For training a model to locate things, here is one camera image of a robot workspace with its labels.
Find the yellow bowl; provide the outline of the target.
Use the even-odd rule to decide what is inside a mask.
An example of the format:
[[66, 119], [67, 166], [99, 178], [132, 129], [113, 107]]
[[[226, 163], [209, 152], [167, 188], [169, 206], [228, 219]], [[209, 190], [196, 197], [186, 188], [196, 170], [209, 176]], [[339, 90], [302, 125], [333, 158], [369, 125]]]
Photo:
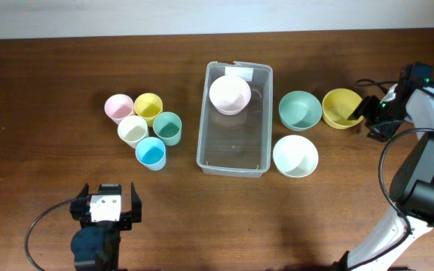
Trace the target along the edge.
[[359, 124], [363, 116], [356, 120], [348, 117], [358, 107], [362, 97], [352, 90], [338, 88], [328, 92], [322, 100], [322, 118], [335, 129], [347, 129]]

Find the green bowl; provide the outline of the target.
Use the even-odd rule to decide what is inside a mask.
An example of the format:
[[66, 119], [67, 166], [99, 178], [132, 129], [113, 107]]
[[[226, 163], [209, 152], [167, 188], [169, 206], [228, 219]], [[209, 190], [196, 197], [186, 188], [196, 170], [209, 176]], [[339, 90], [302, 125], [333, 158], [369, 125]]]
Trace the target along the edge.
[[313, 94], [299, 90], [287, 93], [280, 100], [278, 112], [286, 128], [301, 132], [321, 120], [322, 106]]

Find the white bowl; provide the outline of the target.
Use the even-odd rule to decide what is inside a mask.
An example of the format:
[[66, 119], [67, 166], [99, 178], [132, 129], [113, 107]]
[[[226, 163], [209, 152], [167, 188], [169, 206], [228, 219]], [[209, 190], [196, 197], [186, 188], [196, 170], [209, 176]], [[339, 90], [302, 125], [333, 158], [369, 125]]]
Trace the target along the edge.
[[282, 137], [274, 146], [273, 160], [277, 170], [290, 178], [303, 178], [317, 168], [319, 155], [316, 146], [300, 135]]

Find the pink bowl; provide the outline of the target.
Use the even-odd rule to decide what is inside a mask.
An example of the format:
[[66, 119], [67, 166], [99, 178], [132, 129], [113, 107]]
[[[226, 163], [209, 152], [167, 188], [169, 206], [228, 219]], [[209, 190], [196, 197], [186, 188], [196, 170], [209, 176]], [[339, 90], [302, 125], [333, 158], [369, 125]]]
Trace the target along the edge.
[[224, 75], [211, 84], [209, 98], [218, 112], [235, 115], [249, 104], [251, 89], [244, 79], [235, 75]]

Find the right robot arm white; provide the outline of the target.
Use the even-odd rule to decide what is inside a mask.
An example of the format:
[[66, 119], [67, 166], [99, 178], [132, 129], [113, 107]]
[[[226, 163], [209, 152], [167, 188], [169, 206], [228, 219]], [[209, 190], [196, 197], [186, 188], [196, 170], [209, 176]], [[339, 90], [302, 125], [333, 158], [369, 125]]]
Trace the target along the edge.
[[[333, 270], [388, 270], [413, 242], [434, 229], [434, 81], [432, 66], [406, 65], [382, 99], [365, 97], [348, 120], [365, 119], [368, 137], [383, 142], [378, 181], [390, 207], [364, 242], [346, 251]], [[384, 184], [384, 160], [406, 135], [418, 142], [391, 181]]]

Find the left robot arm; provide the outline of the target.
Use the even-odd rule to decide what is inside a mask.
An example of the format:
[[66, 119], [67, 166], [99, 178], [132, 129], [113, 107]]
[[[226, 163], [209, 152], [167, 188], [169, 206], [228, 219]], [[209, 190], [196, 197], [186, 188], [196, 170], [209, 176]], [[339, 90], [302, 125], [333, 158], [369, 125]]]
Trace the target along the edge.
[[102, 184], [97, 193], [84, 185], [70, 204], [70, 213], [81, 229], [72, 237], [71, 251], [76, 270], [117, 270], [121, 232], [142, 221], [142, 201], [130, 186], [131, 210], [123, 212], [122, 187]]

